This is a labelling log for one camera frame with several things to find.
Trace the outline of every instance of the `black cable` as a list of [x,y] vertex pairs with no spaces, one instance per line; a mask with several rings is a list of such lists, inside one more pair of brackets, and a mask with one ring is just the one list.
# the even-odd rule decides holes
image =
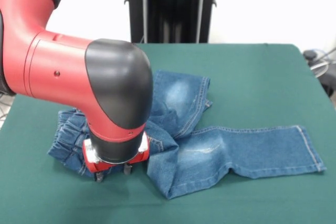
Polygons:
[[1,108],[1,106],[0,106],[0,110],[1,110],[2,115],[4,115],[5,111]]
[[3,104],[3,105],[5,105],[5,106],[9,106],[9,107],[11,106],[10,104],[5,103],[5,102],[3,102],[3,101],[0,101],[0,103]]
[[2,116],[0,116],[0,119],[1,118],[5,118],[8,114],[3,114]]

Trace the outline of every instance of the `green tablecloth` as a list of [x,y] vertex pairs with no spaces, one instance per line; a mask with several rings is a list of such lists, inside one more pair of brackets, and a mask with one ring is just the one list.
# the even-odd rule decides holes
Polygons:
[[137,165],[98,184],[46,155],[57,112],[18,96],[0,131],[0,223],[334,223],[336,113],[292,45],[141,45],[153,70],[209,76],[214,102],[198,127],[304,125],[324,174],[251,180],[164,199]]

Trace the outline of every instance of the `blue denim jeans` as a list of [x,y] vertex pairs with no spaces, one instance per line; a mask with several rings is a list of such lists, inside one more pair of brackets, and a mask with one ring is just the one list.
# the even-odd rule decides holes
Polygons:
[[[206,99],[210,79],[157,71],[153,106],[145,130],[150,138],[147,175],[167,198],[210,188],[230,169],[248,178],[275,177],[326,170],[300,125],[266,129],[194,130],[211,107]],[[87,169],[82,141],[89,137],[87,121],[77,109],[60,111],[49,155],[80,175]],[[123,170],[119,165],[108,176]]]

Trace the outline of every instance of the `cable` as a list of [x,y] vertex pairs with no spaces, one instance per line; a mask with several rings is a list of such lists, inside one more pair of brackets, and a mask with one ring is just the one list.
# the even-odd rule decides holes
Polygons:
[[0,103],[3,104],[3,105],[5,105],[5,106],[8,106],[8,107],[12,106],[12,105],[10,105],[10,104],[8,104],[8,103],[5,103],[5,102],[3,102],[3,101],[0,101]]
[[313,66],[310,67],[310,70],[314,70],[314,69],[317,69],[317,68],[320,68],[320,67],[323,67],[323,66],[326,66],[326,65],[331,65],[331,64],[336,64],[336,60],[334,60],[334,61],[324,61],[322,63],[313,65]]
[[5,118],[8,114],[3,114],[2,116],[0,116],[0,119]]
[[321,57],[316,58],[315,60],[313,60],[311,63],[314,64],[322,59],[324,59],[325,57],[328,57],[330,54],[332,54],[333,52],[336,51],[336,47],[334,47],[333,49],[331,49],[329,52],[327,52],[326,54],[322,55]]
[[315,51],[315,52],[320,52],[322,53],[323,55],[326,55],[327,52],[322,50],[322,49],[318,49],[318,48],[313,48],[313,49],[309,49],[309,51]]
[[1,110],[2,115],[4,115],[5,111],[1,108],[1,106],[0,106],[0,110]]
[[319,78],[328,71],[329,65],[331,65],[331,64],[336,64],[336,60],[335,61],[324,61],[322,63],[316,64],[316,65],[310,67],[310,70],[315,70],[315,69],[318,69],[318,68],[321,68],[321,67],[325,66],[325,69],[321,73],[315,74],[315,77]]

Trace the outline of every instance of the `denim fabric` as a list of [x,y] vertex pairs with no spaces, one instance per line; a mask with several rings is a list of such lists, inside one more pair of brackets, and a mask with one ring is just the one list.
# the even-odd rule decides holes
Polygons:
[[[299,125],[268,129],[208,127],[195,131],[211,107],[206,77],[157,71],[153,106],[145,130],[150,138],[147,175],[167,198],[210,188],[232,169],[248,178],[321,172],[326,169],[309,135]],[[61,111],[49,155],[80,175],[86,168],[82,141],[87,121],[77,109]],[[104,175],[120,172],[119,165]]]

